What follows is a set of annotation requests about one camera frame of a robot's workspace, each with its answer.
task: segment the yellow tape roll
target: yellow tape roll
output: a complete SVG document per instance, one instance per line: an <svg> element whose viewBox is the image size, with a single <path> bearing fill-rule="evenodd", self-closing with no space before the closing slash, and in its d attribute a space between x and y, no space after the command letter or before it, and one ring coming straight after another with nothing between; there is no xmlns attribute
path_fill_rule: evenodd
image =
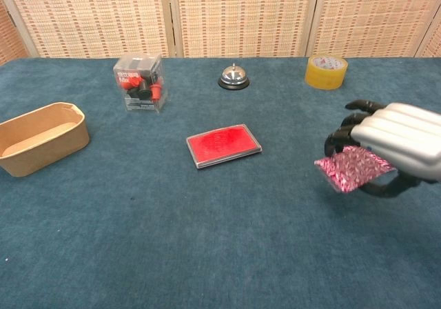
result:
<svg viewBox="0 0 441 309"><path fill-rule="evenodd" d="M342 85L347 62L335 56L312 55L308 59L305 81L314 88L335 90Z"/></svg>

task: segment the candy wrapper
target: candy wrapper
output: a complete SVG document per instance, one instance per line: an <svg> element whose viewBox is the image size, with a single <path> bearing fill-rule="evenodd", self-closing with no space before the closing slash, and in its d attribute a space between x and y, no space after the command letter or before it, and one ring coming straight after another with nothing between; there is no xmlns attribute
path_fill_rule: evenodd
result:
<svg viewBox="0 0 441 309"><path fill-rule="evenodd" d="M348 193L395 168L361 147L347 146L343 152L314 162L337 192Z"/></svg>

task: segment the silver robotic hand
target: silver robotic hand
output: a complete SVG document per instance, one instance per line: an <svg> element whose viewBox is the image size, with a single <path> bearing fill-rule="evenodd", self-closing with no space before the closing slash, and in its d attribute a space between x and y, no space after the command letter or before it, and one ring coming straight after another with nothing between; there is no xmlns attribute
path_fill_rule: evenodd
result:
<svg viewBox="0 0 441 309"><path fill-rule="evenodd" d="M398 176L386 185L367 183L361 190L379 197L396 197L421 181L441 181L441 114L403 103L387 106L357 100L345 106L361 110L346 117L325 142L325 155L344 146L362 146L389 161Z"/></svg>

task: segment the wicker panel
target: wicker panel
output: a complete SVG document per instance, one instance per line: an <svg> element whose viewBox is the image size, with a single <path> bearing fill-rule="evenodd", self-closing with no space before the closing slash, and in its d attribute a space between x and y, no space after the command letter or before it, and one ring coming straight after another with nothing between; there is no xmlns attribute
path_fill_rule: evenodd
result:
<svg viewBox="0 0 441 309"><path fill-rule="evenodd" d="M441 16L438 24L435 26L429 42L422 52L423 57L441 57Z"/></svg>
<svg viewBox="0 0 441 309"><path fill-rule="evenodd" d="M15 0L43 57L168 56L161 0Z"/></svg>
<svg viewBox="0 0 441 309"><path fill-rule="evenodd" d="M308 54L412 57L439 0L319 0L320 3Z"/></svg>
<svg viewBox="0 0 441 309"><path fill-rule="evenodd" d="M27 57L28 53L21 38L9 19L6 7L0 0L0 65L17 59Z"/></svg>
<svg viewBox="0 0 441 309"><path fill-rule="evenodd" d="M178 0L184 56L304 56L310 1Z"/></svg>

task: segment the cardboard tray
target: cardboard tray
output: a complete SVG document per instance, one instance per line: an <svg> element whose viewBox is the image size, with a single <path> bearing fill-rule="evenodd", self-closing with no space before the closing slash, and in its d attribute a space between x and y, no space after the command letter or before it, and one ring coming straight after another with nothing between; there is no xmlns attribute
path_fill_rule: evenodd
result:
<svg viewBox="0 0 441 309"><path fill-rule="evenodd" d="M53 103L0 123L0 166L14 177L27 176L88 143L81 110Z"/></svg>

